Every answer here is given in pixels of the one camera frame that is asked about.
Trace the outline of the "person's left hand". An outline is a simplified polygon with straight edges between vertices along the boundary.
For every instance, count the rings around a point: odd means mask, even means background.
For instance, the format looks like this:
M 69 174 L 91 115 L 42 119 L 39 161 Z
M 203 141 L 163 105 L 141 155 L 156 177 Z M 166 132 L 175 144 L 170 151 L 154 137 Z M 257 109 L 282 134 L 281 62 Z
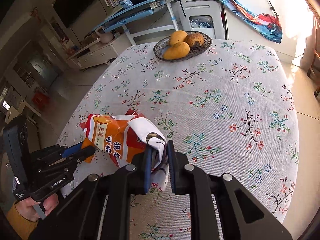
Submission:
M 44 214 L 46 216 L 49 215 L 57 207 L 58 203 L 59 203 L 58 195 L 55 193 L 52 194 L 47 199 L 45 199 L 43 202 Z M 40 205 L 40 202 L 36 202 L 31 197 L 29 197 L 20 202 L 17 202 L 15 204 L 15 207 L 17 212 L 22 217 L 24 217 L 25 219 L 31 222 L 36 222 L 40 218 L 40 215 L 37 213 L 36 209 L 34 208 L 34 206 L 36 205 Z

